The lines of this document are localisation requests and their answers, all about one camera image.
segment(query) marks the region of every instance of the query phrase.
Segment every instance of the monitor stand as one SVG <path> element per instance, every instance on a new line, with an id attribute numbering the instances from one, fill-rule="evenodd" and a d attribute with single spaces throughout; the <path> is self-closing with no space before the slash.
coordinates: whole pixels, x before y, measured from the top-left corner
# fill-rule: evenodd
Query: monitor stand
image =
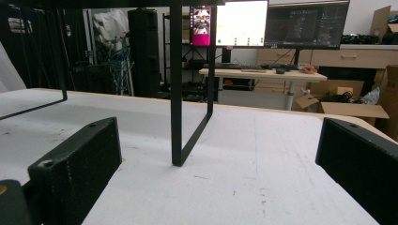
<path id="1" fill-rule="evenodd" d="M 222 63 L 231 63 L 232 49 L 222 48 Z"/>
<path id="2" fill-rule="evenodd" d="M 295 61 L 294 61 L 294 66 L 296 68 L 299 67 L 299 52 L 301 51 L 301 49 L 296 49 L 295 51 Z"/>

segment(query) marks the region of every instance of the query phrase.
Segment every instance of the white tabletop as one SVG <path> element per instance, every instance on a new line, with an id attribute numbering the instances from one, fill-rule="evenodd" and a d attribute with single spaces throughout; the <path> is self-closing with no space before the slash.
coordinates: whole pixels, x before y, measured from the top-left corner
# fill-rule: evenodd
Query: white tabletop
<path id="1" fill-rule="evenodd" d="M 199 74 L 207 75 L 208 68 L 199 70 Z M 263 72 L 242 72 L 240 69 L 215 69 L 216 77 L 229 77 L 229 78 L 243 78 L 243 79 L 259 79 L 259 80 L 279 80 L 279 81 L 292 81 L 292 82 L 311 82 L 318 83 L 325 81 L 328 78 L 319 73 L 308 74 L 298 70 L 286 71 L 284 74 L 277 74 L 275 69 L 268 69 L 266 73 Z"/>
<path id="2" fill-rule="evenodd" d="M 52 92 L 24 93 L 29 102 Z M 184 129 L 197 126 L 203 105 L 183 104 Z M 178 168 L 169 101 L 69 92 L 66 102 L 0 121 L 0 179 L 26 182 L 31 163 L 109 116 L 123 162 L 84 224 L 377 224 L 314 163 L 322 121 L 310 114 L 215 105 Z"/>

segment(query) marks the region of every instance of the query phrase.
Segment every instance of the black 3d printed block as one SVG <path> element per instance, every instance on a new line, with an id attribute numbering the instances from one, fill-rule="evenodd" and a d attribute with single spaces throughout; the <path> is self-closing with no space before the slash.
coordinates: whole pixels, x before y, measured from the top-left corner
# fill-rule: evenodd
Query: black 3d printed block
<path id="1" fill-rule="evenodd" d="M 29 168 L 44 224 L 82 224 L 121 163 L 116 118 L 87 125 Z"/>
<path id="2" fill-rule="evenodd" d="M 325 118 L 315 162 L 377 222 L 398 224 L 398 144 Z"/>

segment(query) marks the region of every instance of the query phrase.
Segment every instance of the black metal leg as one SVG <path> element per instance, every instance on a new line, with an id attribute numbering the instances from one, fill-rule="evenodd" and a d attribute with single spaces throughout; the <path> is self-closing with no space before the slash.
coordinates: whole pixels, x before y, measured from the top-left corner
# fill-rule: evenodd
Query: black metal leg
<path id="1" fill-rule="evenodd" d="M 171 3 L 170 6 L 170 37 L 171 37 L 171 117 L 172 117 L 172 162 L 175 166 L 182 166 L 190 155 L 191 150 L 199 140 L 207 122 L 213 114 L 214 99 L 214 61 L 216 55 L 216 26 L 210 28 L 210 53 L 209 53 L 209 74 L 207 86 L 207 114 L 193 132 L 187 144 L 182 148 L 182 75 L 181 75 L 181 2 Z M 213 7 L 211 12 L 211 24 L 217 22 L 217 8 Z"/>
<path id="2" fill-rule="evenodd" d="M 171 120 L 172 162 L 182 166 L 182 72 L 181 72 L 181 27 L 182 2 L 170 1 L 170 70 L 171 70 Z"/>
<path id="3" fill-rule="evenodd" d="M 54 11 L 46 11 L 46 21 L 51 41 L 50 44 L 52 46 L 52 55 L 55 64 L 56 77 L 59 82 L 59 87 L 62 91 L 62 99 L 44 105 L 40 105 L 28 110 L 19 111 L 8 115 L 3 115 L 0 117 L 0 120 L 7 119 L 24 113 L 29 113 L 38 109 L 42 109 L 47 106 L 51 106 L 59 102 L 66 101 L 68 99 L 67 87 L 65 81 L 67 77 L 66 75 L 69 72 L 69 62 L 68 62 L 68 53 L 65 42 L 65 26 L 63 23 L 62 10 L 58 9 Z"/>

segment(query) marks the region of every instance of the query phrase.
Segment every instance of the cardboard box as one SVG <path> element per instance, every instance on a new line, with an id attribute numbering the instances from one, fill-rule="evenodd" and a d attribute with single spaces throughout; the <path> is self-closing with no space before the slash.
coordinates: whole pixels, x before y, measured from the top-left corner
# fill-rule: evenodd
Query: cardboard box
<path id="1" fill-rule="evenodd" d="M 375 127 L 398 142 L 398 65 L 387 66 L 387 85 L 380 90 L 378 102 L 390 119 L 377 119 Z"/>
<path id="2" fill-rule="evenodd" d="M 391 11 L 391 6 L 375 11 L 370 33 L 371 35 L 378 36 L 378 43 L 381 43 L 384 35 L 388 32 L 398 32 L 397 24 L 387 24 L 389 16 L 397 13 L 398 11 Z"/>
<path id="3" fill-rule="evenodd" d="M 327 80 L 311 84 L 311 95 L 299 97 L 297 104 L 308 112 L 355 116 L 371 125 L 376 118 L 389 118 L 389 115 L 380 105 L 364 105 L 339 102 L 320 102 L 319 99 L 338 92 L 352 91 L 354 98 L 360 98 L 363 82 Z"/>
<path id="4" fill-rule="evenodd" d="M 190 40 L 190 30 L 182 30 L 182 39 Z"/>

